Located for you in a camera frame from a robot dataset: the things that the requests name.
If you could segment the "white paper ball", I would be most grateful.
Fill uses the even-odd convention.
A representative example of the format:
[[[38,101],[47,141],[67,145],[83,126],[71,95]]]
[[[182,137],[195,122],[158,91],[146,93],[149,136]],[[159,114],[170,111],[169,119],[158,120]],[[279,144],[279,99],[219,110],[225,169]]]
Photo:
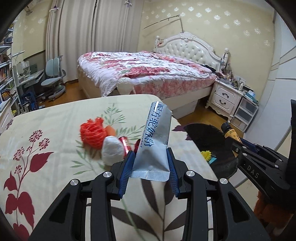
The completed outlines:
[[[125,149],[122,142],[114,136],[107,136],[102,145],[101,158],[104,164],[112,166],[121,162],[125,156]]]

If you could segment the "silver foil sachet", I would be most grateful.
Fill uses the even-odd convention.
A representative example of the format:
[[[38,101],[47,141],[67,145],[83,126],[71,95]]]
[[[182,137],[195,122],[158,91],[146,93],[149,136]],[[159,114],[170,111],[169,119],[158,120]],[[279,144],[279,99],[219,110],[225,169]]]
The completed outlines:
[[[161,101],[152,102],[135,156],[132,178],[168,181],[170,168],[167,147],[170,129],[171,110]]]

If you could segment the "dark red velvet scrunchie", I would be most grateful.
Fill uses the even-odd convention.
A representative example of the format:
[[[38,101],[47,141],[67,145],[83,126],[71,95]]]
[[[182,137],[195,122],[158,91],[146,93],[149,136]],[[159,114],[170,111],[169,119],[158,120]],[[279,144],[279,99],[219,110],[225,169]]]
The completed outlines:
[[[137,153],[137,151],[138,151],[138,147],[139,147],[139,145],[140,145],[140,141],[141,141],[141,139],[138,139],[137,141],[136,141],[136,143],[135,143],[135,145],[134,145],[134,153],[136,154]]]

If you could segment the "red small bottle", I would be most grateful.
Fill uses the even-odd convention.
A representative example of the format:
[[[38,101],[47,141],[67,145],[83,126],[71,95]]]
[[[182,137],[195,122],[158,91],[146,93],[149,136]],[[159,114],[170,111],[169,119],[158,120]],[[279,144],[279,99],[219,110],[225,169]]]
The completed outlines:
[[[124,151],[125,151],[125,156],[129,153],[129,151],[132,150],[132,147],[128,141],[128,138],[127,137],[119,137],[118,138],[121,143],[123,144],[123,148],[124,148]]]

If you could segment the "yellow foam fruit net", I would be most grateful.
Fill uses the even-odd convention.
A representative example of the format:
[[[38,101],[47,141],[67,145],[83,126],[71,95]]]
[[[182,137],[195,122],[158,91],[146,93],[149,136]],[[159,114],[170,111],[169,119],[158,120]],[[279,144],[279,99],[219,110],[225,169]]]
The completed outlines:
[[[201,151],[201,154],[207,162],[212,159],[212,153],[210,151]]]

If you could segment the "teal white powder sachet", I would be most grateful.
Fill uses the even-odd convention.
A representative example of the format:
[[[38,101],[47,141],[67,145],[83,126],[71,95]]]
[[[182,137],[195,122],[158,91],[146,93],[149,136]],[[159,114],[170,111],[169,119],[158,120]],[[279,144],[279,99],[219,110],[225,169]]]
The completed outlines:
[[[217,160],[217,158],[212,157],[209,161],[208,164],[211,165],[213,162],[215,162]]]

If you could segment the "orange plastic wrapper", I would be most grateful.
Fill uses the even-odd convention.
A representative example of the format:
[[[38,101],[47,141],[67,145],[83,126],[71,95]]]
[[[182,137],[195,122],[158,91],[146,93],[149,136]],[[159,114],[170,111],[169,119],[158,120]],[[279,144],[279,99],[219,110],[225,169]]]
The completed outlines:
[[[112,126],[106,126],[105,131],[107,136],[116,136],[116,130]]]

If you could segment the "red foam fruit net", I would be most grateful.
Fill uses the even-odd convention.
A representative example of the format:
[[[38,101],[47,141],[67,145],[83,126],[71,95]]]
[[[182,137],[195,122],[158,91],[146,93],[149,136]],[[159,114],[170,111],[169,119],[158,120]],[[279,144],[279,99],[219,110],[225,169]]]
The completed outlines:
[[[101,150],[103,141],[107,137],[107,131],[103,127],[103,118],[89,119],[80,125],[80,137],[84,144]]]

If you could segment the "brown glass bottle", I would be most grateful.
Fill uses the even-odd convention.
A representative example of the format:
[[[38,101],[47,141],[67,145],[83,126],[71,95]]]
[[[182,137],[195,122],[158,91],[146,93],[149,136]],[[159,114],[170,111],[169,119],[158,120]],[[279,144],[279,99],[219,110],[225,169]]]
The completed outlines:
[[[221,125],[221,130],[224,134],[224,137],[227,138],[227,137],[231,137],[233,138],[234,140],[242,143],[239,135],[236,133],[236,130],[234,130],[234,128],[231,127],[231,125],[229,125],[228,122],[225,122]]]

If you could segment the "black round trash bin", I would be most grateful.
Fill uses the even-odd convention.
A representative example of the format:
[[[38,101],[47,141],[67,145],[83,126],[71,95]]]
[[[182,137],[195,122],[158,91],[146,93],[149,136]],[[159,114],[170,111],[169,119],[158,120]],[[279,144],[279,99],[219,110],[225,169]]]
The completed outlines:
[[[237,171],[238,160],[230,148],[226,147],[224,134],[212,125],[191,123],[184,126],[188,137],[202,151],[210,151],[216,160],[210,164],[217,178],[230,178]]]

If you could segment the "white cardboard box under bed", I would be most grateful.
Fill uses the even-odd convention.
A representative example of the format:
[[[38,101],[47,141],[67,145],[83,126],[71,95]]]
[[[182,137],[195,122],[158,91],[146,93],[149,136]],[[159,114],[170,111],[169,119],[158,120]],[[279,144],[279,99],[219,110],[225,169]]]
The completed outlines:
[[[173,117],[178,120],[180,118],[183,118],[184,116],[192,114],[195,111],[197,103],[198,101],[196,100],[172,110]]]

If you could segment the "clear plastic drawer unit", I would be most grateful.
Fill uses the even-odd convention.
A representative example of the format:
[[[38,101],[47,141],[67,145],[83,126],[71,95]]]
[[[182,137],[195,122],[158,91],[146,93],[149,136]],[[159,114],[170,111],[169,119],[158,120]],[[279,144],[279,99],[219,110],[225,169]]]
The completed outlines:
[[[248,97],[243,96],[230,123],[244,133],[250,126],[257,111],[258,104],[254,103]]]

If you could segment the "white nightstand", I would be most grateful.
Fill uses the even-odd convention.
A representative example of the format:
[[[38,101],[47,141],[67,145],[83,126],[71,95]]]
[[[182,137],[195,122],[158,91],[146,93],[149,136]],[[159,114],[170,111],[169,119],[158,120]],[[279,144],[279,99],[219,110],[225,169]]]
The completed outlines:
[[[215,80],[205,108],[210,107],[217,114],[226,117],[230,123],[243,95],[243,91],[237,90],[230,84]]]

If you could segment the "cream floral table cloth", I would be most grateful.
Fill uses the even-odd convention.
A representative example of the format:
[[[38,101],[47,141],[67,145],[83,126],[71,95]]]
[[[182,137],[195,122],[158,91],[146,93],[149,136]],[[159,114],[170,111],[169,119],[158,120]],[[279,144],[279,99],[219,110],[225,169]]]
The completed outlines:
[[[122,95],[60,104],[13,118],[1,134],[1,240],[27,240],[62,189],[108,168],[101,152],[81,140],[80,127],[104,126],[135,144],[142,137],[153,95]],[[181,240],[186,201],[165,182],[131,178],[112,201],[117,240]]]

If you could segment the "pink floral quilt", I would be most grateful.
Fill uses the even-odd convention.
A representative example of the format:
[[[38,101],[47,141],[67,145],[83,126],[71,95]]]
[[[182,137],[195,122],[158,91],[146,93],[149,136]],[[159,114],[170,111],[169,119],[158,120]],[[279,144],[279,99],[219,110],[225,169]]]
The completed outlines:
[[[217,78],[198,63],[147,51],[89,52],[79,57],[78,66],[103,97],[127,83],[129,93],[166,99],[210,87]]]

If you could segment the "white bed with headboard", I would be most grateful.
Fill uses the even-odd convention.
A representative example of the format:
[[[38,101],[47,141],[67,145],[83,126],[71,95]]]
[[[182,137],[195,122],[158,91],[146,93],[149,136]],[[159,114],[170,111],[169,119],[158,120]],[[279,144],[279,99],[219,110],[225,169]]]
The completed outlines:
[[[190,32],[157,36],[153,51],[88,52],[78,60],[81,89],[88,98],[150,94],[177,119],[191,114],[226,67],[230,52],[213,47]]]

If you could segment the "grey blue desk chair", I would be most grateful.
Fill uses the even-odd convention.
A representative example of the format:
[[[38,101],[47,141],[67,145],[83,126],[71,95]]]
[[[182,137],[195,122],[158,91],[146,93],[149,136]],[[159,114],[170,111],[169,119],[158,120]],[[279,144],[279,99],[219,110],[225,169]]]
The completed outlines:
[[[41,83],[41,86],[46,89],[46,99],[55,100],[66,91],[66,87],[63,84],[66,71],[61,68],[62,57],[60,55],[48,60],[46,63],[45,74],[47,79]]]

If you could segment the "study desk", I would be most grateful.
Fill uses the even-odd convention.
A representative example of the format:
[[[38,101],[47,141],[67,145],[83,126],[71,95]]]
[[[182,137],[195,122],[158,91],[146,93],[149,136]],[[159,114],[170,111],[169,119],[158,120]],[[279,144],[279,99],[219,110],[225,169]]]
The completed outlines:
[[[39,70],[31,74],[30,67],[19,63],[13,65],[12,75],[16,87],[19,114],[27,113],[39,108],[35,92],[35,85],[44,76],[44,70]]]

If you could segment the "white bookshelf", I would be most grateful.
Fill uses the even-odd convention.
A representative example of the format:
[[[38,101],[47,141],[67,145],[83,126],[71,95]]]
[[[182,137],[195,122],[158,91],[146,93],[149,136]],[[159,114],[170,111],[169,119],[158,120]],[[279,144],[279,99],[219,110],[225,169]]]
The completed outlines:
[[[1,40],[1,102],[8,101],[13,116],[17,116],[20,114],[20,99],[13,77],[13,31],[14,25],[11,24]]]

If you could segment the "beige curtains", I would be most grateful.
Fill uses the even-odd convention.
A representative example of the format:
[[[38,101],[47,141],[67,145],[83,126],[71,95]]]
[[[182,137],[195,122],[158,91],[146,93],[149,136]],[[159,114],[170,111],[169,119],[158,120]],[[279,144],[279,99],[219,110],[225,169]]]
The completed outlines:
[[[144,1],[53,1],[46,58],[62,57],[63,82],[78,78],[77,60],[88,52],[137,51]]]

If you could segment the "metal mosquito net rod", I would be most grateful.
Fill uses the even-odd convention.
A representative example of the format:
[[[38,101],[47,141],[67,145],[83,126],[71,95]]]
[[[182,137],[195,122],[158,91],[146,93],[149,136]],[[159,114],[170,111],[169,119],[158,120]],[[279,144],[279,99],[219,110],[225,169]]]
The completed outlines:
[[[152,24],[150,24],[150,25],[144,27],[143,30],[144,30],[144,29],[147,29],[147,28],[149,28],[149,27],[151,27],[151,26],[153,26],[153,25],[156,25],[156,24],[158,24],[158,23],[161,23],[161,22],[164,22],[164,21],[169,21],[169,20],[171,20],[171,19],[177,19],[177,20],[180,21],[181,32],[184,33],[185,31],[184,31],[184,27],[183,27],[183,22],[182,22],[181,15],[175,15],[175,16],[170,16],[170,17],[164,18],[164,19],[162,19],[162,20],[159,20],[159,21],[157,21],[157,22],[154,22],[154,23],[152,23]]]

